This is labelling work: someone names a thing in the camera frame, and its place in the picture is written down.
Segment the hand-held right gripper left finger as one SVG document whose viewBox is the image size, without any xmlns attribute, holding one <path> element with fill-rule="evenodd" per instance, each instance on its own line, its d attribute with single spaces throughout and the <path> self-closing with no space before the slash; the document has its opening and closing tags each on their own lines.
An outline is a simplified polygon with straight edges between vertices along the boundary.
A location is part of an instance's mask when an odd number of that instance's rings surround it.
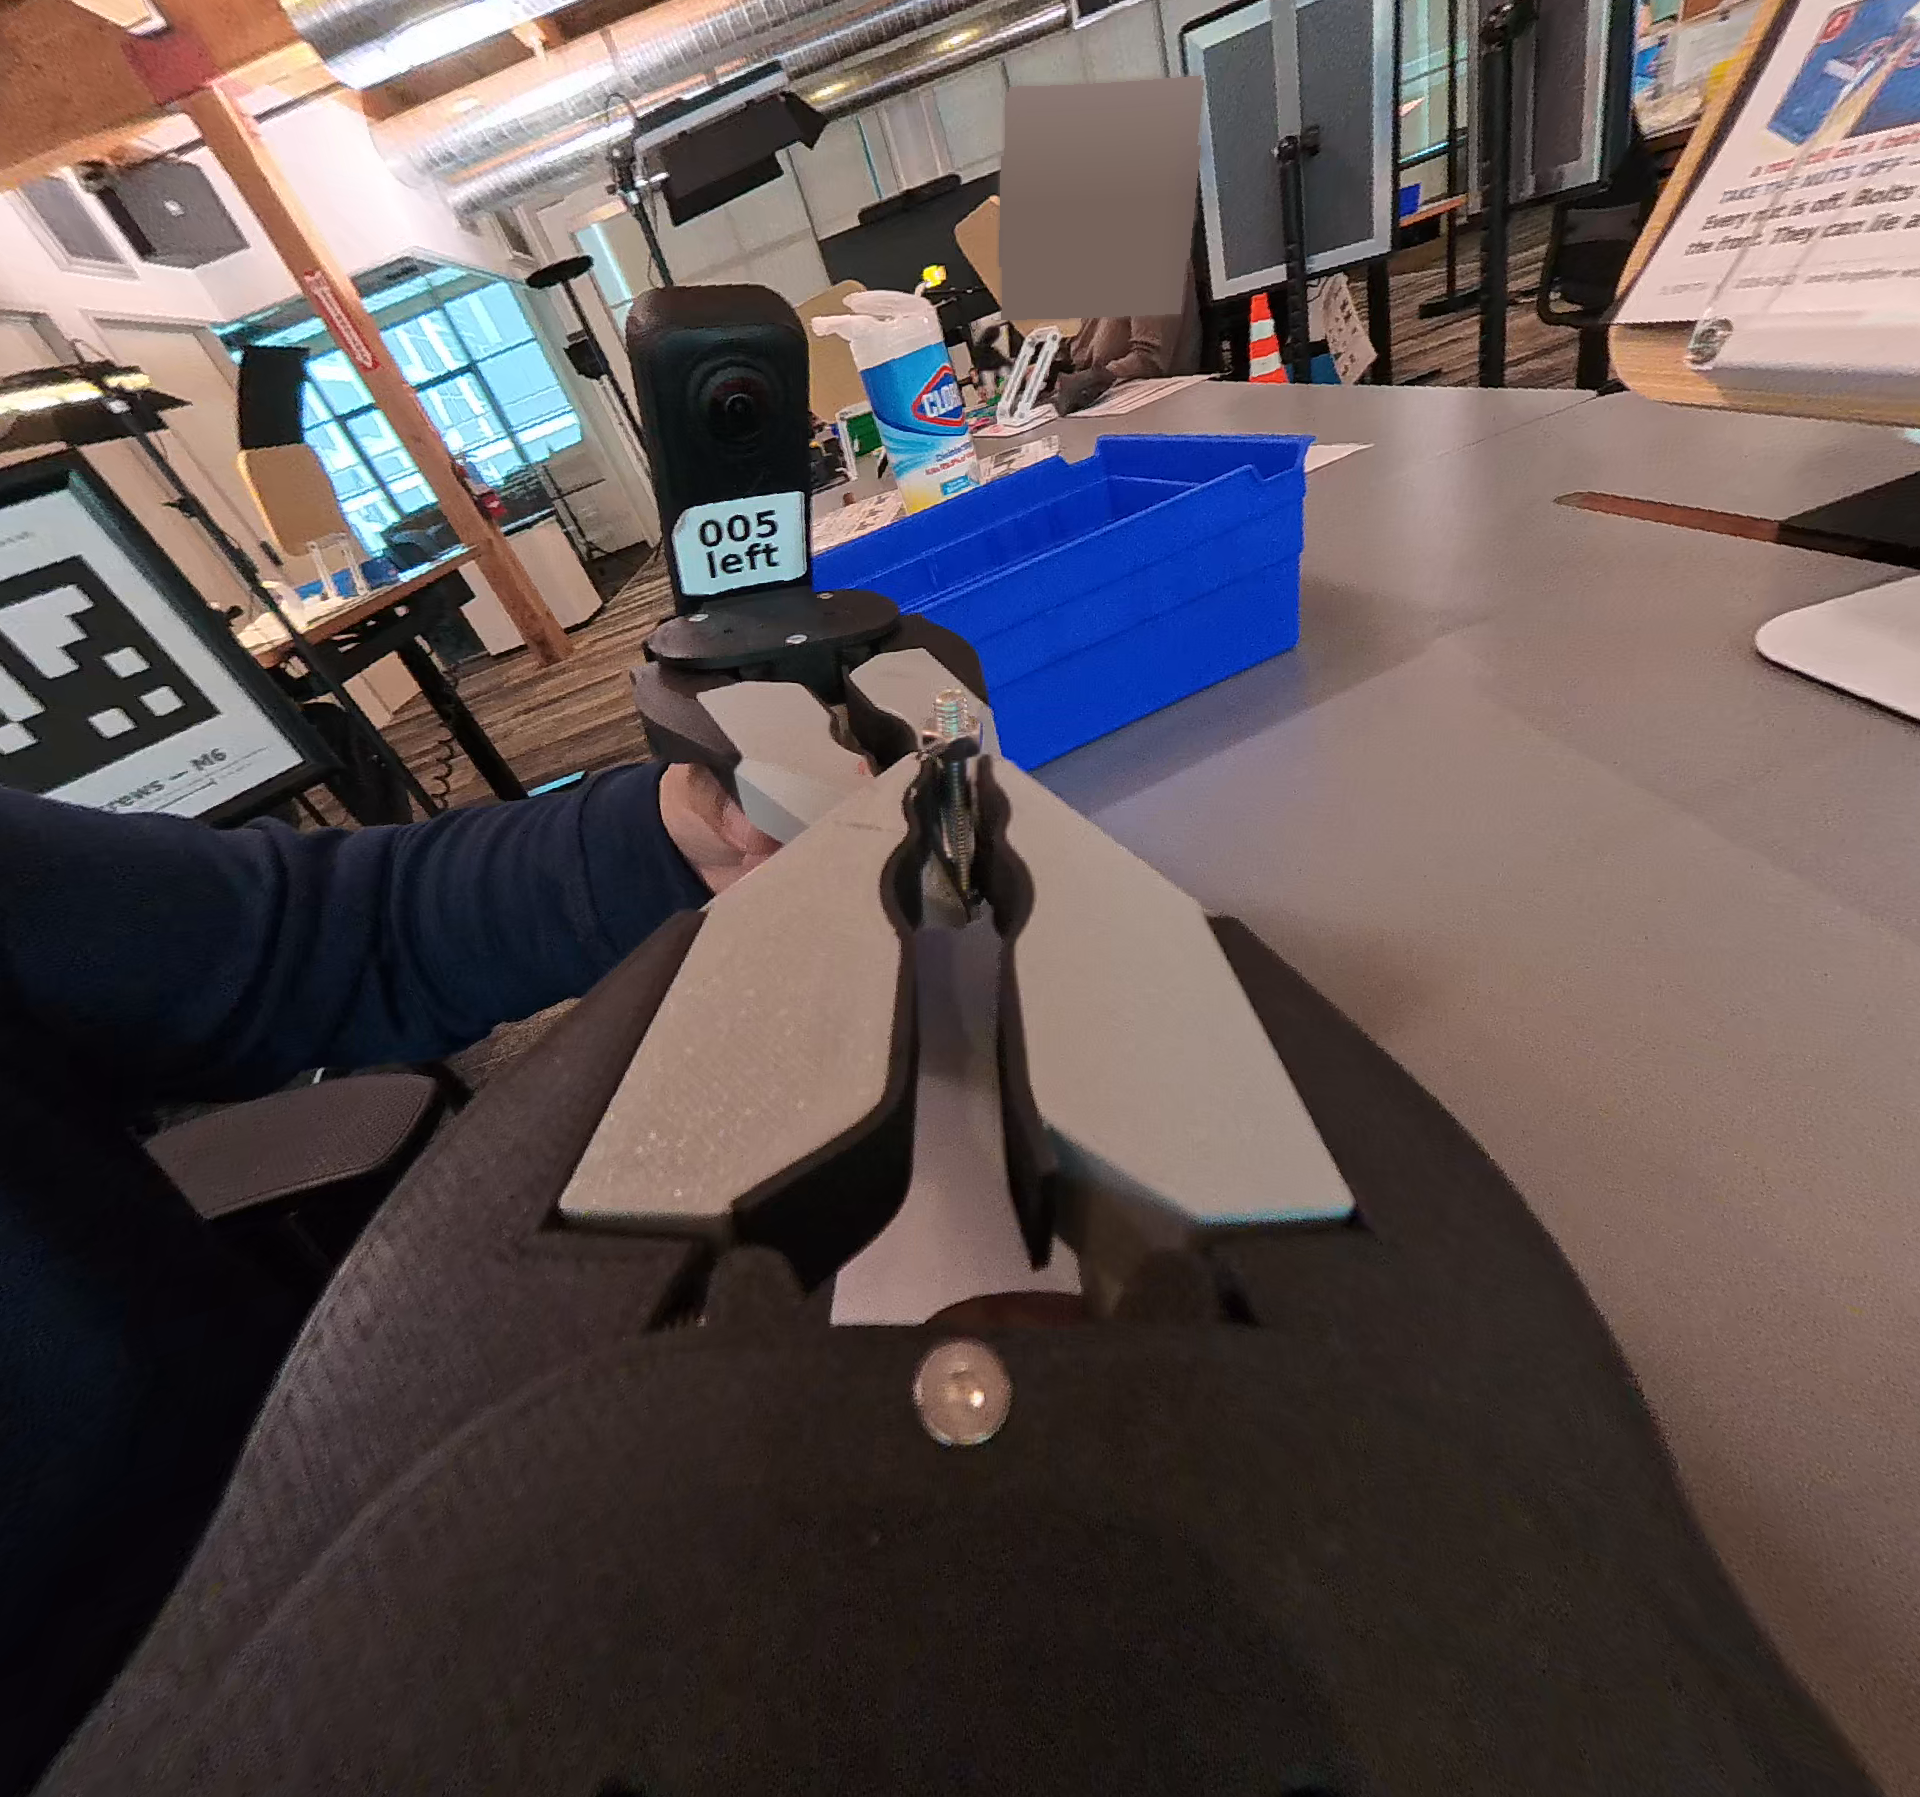
<svg viewBox="0 0 1920 1797">
<path fill-rule="evenodd" d="M 896 1218 L 923 772 L 899 760 L 709 904 L 563 1186 L 563 1226 L 763 1249 L 814 1288 Z"/>
</svg>

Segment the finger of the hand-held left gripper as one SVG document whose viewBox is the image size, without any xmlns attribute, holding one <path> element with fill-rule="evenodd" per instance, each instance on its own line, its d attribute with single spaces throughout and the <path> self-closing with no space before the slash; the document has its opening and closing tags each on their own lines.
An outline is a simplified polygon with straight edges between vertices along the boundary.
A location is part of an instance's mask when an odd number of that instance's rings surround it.
<svg viewBox="0 0 1920 1797">
<path fill-rule="evenodd" d="M 947 685 L 969 690 L 978 712 L 978 693 L 923 647 L 888 650 L 853 666 L 846 678 L 846 712 L 856 751 L 871 766 L 896 766 L 918 755 L 930 700 Z"/>
<path fill-rule="evenodd" d="M 706 690 L 700 705 L 735 752 L 734 799 L 772 842 L 793 842 L 874 777 L 804 684 L 730 681 Z"/>
</svg>

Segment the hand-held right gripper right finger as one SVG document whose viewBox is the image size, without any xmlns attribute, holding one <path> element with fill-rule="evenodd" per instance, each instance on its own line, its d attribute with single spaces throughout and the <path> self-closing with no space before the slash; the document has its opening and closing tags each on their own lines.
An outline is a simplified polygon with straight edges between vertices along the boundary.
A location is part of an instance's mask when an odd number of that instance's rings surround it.
<svg viewBox="0 0 1920 1797">
<path fill-rule="evenodd" d="M 1143 1265 L 1357 1212 L 1208 913 L 1003 759 L 974 770 L 1005 1179 L 1032 1265 Z"/>
</svg>

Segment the silver bolt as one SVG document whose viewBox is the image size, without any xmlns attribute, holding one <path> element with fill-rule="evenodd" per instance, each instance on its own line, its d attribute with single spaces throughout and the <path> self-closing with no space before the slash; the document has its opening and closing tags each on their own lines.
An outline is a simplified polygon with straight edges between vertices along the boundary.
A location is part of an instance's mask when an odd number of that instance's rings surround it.
<svg viewBox="0 0 1920 1797">
<path fill-rule="evenodd" d="M 937 712 L 947 714 L 947 711 L 962 709 L 980 719 L 972 693 L 961 685 L 947 685 L 932 696 L 927 720 Z M 952 904 L 962 920 L 972 920 L 976 908 L 972 777 L 976 759 L 971 762 L 940 762 L 923 755 L 930 857 L 940 865 Z"/>
</svg>

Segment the blue plastic bin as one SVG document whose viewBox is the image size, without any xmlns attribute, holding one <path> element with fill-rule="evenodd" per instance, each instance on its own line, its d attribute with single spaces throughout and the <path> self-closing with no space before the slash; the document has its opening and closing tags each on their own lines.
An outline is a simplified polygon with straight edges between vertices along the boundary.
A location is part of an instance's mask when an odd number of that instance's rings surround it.
<svg viewBox="0 0 1920 1797">
<path fill-rule="evenodd" d="M 966 639 L 1022 769 L 1301 636 L 1308 437 L 1107 437 L 816 555 Z"/>
</svg>

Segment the person's left forearm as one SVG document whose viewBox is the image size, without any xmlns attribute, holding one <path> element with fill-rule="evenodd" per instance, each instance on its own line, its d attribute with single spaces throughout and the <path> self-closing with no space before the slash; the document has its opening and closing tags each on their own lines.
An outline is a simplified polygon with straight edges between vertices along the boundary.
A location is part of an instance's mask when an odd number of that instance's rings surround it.
<svg viewBox="0 0 1920 1797">
<path fill-rule="evenodd" d="M 586 996 L 711 898 L 664 777 L 308 833 L 4 792 L 4 1157 L 316 1065 L 440 1059 Z"/>
</svg>

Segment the person's left hand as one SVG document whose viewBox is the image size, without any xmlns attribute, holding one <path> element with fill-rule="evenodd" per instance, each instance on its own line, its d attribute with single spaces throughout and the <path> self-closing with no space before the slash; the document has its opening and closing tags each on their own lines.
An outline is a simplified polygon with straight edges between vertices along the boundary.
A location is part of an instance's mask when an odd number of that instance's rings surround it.
<svg viewBox="0 0 1920 1797">
<path fill-rule="evenodd" d="M 782 842 L 748 819 L 721 779 L 698 765 L 663 766 L 659 814 L 682 860 L 711 895 L 721 895 L 782 849 Z"/>
</svg>

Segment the disinfecting wipes canister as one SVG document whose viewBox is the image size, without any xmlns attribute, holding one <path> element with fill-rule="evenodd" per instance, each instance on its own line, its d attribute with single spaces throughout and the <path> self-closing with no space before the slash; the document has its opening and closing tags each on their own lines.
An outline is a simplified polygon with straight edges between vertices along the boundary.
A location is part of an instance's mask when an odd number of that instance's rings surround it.
<svg viewBox="0 0 1920 1797">
<path fill-rule="evenodd" d="M 920 296 L 858 291 L 848 299 L 866 404 L 892 465 L 901 514 L 923 514 L 976 486 L 976 452 L 937 310 Z"/>
</svg>

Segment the black studio light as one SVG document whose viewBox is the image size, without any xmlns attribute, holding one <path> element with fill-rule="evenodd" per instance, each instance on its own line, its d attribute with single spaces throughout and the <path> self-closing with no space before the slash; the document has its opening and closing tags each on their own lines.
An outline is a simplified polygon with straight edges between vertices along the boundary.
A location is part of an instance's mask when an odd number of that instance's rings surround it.
<svg viewBox="0 0 1920 1797">
<path fill-rule="evenodd" d="M 757 65 L 645 110 L 615 159 L 622 189 L 656 192 L 684 227 L 777 181 L 782 151 L 811 149 L 826 124 L 782 65 Z"/>
</svg>

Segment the white folding phone stand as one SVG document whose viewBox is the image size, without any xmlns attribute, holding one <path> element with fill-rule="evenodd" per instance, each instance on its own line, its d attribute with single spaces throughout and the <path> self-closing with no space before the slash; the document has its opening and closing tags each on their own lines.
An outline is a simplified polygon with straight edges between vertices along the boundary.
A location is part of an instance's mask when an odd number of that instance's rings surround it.
<svg viewBox="0 0 1920 1797">
<path fill-rule="evenodd" d="M 1032 433 L 1057 418 L 1045 393 L 1062 344 L 1062 329 L 1043 324 L 1022 335 L 1011 368 L 1005 373 L 996 397 L 996 418 L 990 437 L 1009 439 Z"/>
</svg>

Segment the wooden desk with black legs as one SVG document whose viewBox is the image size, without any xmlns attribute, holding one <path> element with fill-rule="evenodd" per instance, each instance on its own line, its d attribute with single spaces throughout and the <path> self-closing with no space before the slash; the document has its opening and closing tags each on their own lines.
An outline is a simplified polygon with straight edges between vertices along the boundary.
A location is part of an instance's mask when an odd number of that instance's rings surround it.
<svg viewBox="0 0 1920 1797">
<path fill-rule="evenodd" d="M 238 647 L 270 674 L 324 688 L 340 705 L 353 702 L 346 681 L 395 657 L 411 678 L 425 709 L 451 737 L 470 769 L 498 801 L 523 801 L 527 789 L 493 743 L 493 737 L 461 700 L 443 669 L 429 630 L 470 597 L 467 547 L 445 552 L 399 576 L 392 583 L 353 599 L 306 607 L 293 630 L 269 610 L 238 634 Z"/>
</svg>

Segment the white printed placard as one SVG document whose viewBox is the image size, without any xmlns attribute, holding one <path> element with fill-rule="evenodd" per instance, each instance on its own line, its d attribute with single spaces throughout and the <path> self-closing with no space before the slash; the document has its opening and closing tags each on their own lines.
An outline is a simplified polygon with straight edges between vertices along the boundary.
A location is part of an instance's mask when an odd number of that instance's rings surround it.
<svg viewBox="0 0 1920 1797">
<path fill-rule="evenodd" d="M 1333 273 L 1309 282 L 1309 343 L 1325 344 L 1331 373 L 1345 386 L 1366 383 L 1380 358 L 1377 344 L 1357 304 L 1353 282 Z"/>
</svg>

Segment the black and white marker sign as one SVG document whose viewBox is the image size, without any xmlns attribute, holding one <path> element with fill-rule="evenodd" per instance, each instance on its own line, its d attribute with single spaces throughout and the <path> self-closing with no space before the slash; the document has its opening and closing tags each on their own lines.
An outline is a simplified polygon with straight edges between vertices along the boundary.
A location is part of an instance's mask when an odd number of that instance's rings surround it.
<svg viewBox="0 0 1920 1797">
<path fill-rule="evenodd" d="M 2 472 L 2 783 L 238 824 L 334 772 L 229 621 L 71 450 Z"/>
</svg>

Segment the grey panel on black stand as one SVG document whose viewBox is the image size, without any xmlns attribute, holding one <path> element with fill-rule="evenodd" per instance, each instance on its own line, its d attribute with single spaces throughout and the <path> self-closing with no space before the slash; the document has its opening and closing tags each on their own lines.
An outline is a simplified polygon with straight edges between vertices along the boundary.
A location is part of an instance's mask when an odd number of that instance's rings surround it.
<svg viewBox="0 0 1920 1797">
<path fill-rule="evenodd" d="M 1276 307 L 1279 358 L 1319 350 L 1309 289 L 1364 289 L 1390 378 L 1388 260 L 1401 232 L 1403 0 L 1241 0 L 1184 26 L 1201 88 L 1193 239 L 1205 344 L 1251 374 L 1251 304 Z"/>
<path fill-rule="evenodd" d="M 1601 337 L 1655 193 L 1630 89 L 1635 0 L 1442 0 L 1442 14 L 1450 183 L 1479 220 L 1475 381 L 1507 381 L 1511 224 L 1545 205 L 1536 310 L 1578 332 L 1575 381 L 1601 390 Z"/>
</svg>

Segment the white sign stand base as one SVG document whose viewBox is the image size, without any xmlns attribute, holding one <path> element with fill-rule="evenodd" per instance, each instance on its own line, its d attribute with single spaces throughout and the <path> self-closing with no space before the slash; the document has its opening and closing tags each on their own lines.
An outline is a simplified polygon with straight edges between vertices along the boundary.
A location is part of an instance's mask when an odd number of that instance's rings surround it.
<svg viewBox="0 0 1920 1797">
<path fill-rule="evenodd" d="M 1771 618 L 1755 652 L 1844 696 L 1918 723 L 1918 576 Z"/>
</svg>

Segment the wooden instruction sign board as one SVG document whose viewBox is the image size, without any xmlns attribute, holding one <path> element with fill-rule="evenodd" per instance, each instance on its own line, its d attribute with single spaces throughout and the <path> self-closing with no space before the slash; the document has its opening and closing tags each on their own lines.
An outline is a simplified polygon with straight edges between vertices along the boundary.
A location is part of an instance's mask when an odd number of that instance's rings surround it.
<svg viewBox="0 0 1920 1797">
<path fill-rule="evenodd" d="M 1623 280 L 1640 394 L 1918 421 L 1918 0 L 1766 0 Z"/>
</svg>

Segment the wooden support post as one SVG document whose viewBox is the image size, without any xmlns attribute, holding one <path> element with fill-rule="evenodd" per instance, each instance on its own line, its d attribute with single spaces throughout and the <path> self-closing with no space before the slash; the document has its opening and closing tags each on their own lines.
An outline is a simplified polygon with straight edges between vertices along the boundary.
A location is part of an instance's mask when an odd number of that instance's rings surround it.
<svg viewBox="0 0 1920 1797">
<path fill-rule="evenodd" d="M 346 268 L 326 245 L 324 232 L 285 176 L 261 129 L 215 73 L 205 45 L 190 32 L 159 26 L 156 34 L 124 34 L 123 53 L 153 105 L 183 113 L 232 181 L 238 199 L 301 296 L 359 373 L 375 405 L 432 489 L 443 518 L 467 547 L 470 559 L 535 661 L 541 666 L 568 661 L 572 643 L 562 621 L 544 603 L 513 545 L 473 501 L 419 394 L 396 370 Z"/>
</svg>

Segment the black wall speaker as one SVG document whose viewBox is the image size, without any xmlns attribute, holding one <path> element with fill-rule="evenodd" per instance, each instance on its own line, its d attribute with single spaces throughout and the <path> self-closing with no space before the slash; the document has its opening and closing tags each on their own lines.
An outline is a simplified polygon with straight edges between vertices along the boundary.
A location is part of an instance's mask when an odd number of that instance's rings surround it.
<svg viewBox="0 0 1920 1797">
<path fill-rule="evenodd" d="M 194 162 L 172 155 L 96 162 L 82 176 L 143 263 L 198 270 L 248 249 L 246 232 Z"/>
</svg>

